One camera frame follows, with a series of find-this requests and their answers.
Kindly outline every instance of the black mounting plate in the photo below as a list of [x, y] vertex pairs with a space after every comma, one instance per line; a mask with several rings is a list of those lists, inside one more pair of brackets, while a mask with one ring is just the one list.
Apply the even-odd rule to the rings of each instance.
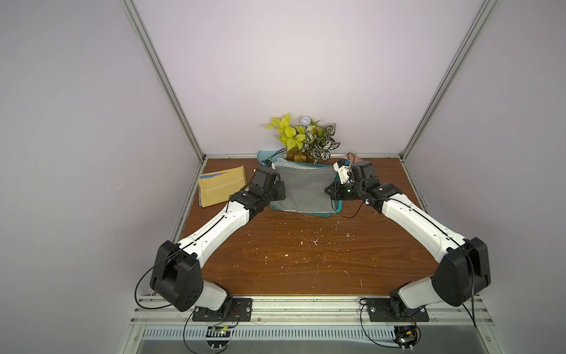
[[[251, 304], [251, 298], [236, 297], [232, 299], [232, 308], [237, 309], [240, 313], [240, 322], [249, 322], [251, 320]], [[238, 312], [232, 310], [225, 322], [237, 322]], [[220, 322], [222, 320], [223, 319], [216, 311], [198, 306], [195, 308], [195, 313], [192, 315], [193, 322]]]
[[[413, 317], [407, 317], [404, 319], [396, 319], [391, 317], [391, 313], [389, 312], [389, 298], [386, 297], [379, 297], [379, 298], [365, 298], [365, 302], [367, 302], [366, 309], [367, 313], [370, 315], [371, 322], [412, 322]], [[415, 313], [414, 318], [417, 322], [428, 322], [430, 319], [428, 318], [428, 313], [426, 309], [424, 312], [417, 311]]]

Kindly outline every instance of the metal vent grille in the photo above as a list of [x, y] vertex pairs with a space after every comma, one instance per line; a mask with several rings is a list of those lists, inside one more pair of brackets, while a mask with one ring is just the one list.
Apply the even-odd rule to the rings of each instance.
[[[391, 343], [395, 337], [393, 326], [368, 325], [366, 333], [373, 340]], [[207, 326], [187, 326], [187, 340], [203, 340]], [[182, 340], [183, 326], [147, 326], [142, 339], [146, 340]], [[359, 326], [242, 326], [232, 329], [229, 340], [354, 340], [367, 342], [365, 334]]]

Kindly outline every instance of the white zigzag stitching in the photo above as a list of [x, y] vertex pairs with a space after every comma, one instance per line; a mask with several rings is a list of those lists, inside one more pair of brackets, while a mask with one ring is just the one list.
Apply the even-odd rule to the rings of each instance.
[[223, 184], [223, 185], [216, 186], [216, 187], [212, 187], [212, 188], [209, 188], [209, 189], [203, 189], [201, 192], [208, 192], [209, 190], [213, 190], [213, 189], [218, 189], [218, 188], [226, 187], [226, 186], [232, 185], [232, 184], [234, 184], [234, 183], [236, 183], [236, 182], [238, 182], [238, 181], [241, 181], [241, 180], [243, 180], [243, 179], [244, 179], [243, 177], [240, 177], [240, 178], [238, 178], [237, 180], [232, 181], [232, 182], [230, 182], [230, 183], [225, 183], [225, 184]]

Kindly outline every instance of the yellow folded cloth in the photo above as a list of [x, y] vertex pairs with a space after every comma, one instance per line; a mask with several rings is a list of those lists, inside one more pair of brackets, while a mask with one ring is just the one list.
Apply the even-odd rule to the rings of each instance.
[[199, 178], [200, 206], [226, 202], [245, 185], [244, 166], [202, 174]]

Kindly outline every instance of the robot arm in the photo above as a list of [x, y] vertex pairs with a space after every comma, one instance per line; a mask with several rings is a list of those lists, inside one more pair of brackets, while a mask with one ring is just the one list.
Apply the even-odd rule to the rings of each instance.
[[480, 239], [465, 239], [427, 215], [399, 188], [381, 184], [368, 161], [350, 166], [342, 159], [334, 168], [340, 182], [325, 189], [332, 199], [364, 201], [407, 230], [439, 263], [433, 275], [390, 293], [393, 317], [411, 317], [414, 309], [441, 301], [460, 306], [491, 283], [487, 246]]
[[285, 188], [279, 174], [269, 167], [258, 167], [251, 182], [232, 195], [226, 207], [209, 222], [177, 244], [165, 241], [159, 247], [149, 283], [151, 288], [179, 311], [195, 305], [225, 318], [231, 309], [232, 294], [204, 281], [201, 269], [234, 231], [271, 201], [283, 199]]

